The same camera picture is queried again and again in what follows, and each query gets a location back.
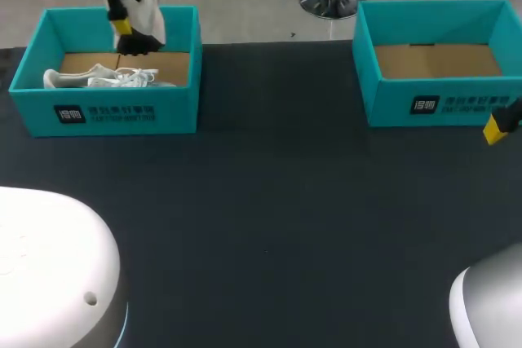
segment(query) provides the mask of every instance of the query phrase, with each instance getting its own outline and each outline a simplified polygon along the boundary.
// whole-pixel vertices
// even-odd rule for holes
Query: cardboard box
[[[184,134],[197,129],[201,33],[195,7],[162,7],[167,44],[161,52],[122,56],[104,8],[46,10],[9,89],[34,137]],[[107,68],[158,69],[176,87],[46,90],[43,73]]]
[[[522,95],[507,0],[362,2],[353,54],[370,126],[483,126]]]

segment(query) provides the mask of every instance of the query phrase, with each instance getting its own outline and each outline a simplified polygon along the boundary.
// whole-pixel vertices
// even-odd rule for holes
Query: teal box
[[[185,6],[161,11],[166,22],[166,46],[161,50],[190,54],[186,86],[44,89],[44,72],[60,69],[66,53],[114,52],[104,8],[44,11],[9,89],[29,133],[47,137],[196,132],[202,57],[198,11]],[[63,111],[67,121],[60,115]]]
[[[487,44],[502,76],[386,79],[374,46]],[[522,96],[522,27],[507,0],[361,2],[353,55],[370,126],[483,126]]]

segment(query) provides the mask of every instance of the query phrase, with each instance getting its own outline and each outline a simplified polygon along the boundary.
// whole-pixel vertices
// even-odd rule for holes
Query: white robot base
[[[0,187],[0,346],[127,348],[117,244],[83,203]]]
[[[460,348],[520,348],[522,244],[461,273],[449,294],[449,315]]]

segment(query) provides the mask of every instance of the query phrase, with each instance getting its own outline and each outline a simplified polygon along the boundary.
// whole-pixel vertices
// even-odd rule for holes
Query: black table surface
[[[22,51],[0,185],[103,217],[136,347],[454,348],[453,279],[522,236],[522,134],[369,129],[350,42],[205,46],[199,131],[162,137],[31,139]]]

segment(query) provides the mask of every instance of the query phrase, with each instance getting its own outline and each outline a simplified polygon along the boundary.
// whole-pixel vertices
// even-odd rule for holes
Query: stool base
[[[326,20],[343,20],[357,14],[360,0],[299,0],[308,13]]]

